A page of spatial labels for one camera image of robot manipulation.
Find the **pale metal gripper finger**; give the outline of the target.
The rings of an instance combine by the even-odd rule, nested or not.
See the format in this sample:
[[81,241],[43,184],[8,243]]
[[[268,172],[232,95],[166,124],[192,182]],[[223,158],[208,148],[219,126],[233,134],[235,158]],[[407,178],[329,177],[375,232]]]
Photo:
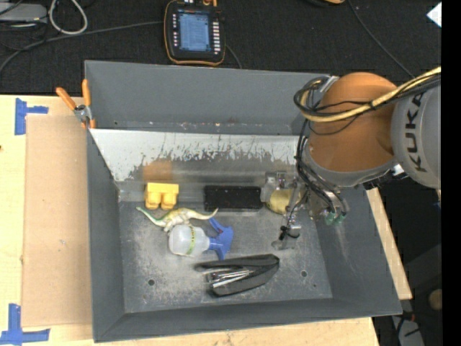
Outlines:
[[294,249],[298,238],[300,237],[301,225],[288,223],[280,226],[279,235],[272,242],[272,247],[276,250]]
[[286,190],[289,187],[286,177],[287,173],[281,171],[265,173],[265,182],[260,192],[260,199],[263,203],[270,201],[270,197],[274,191]]

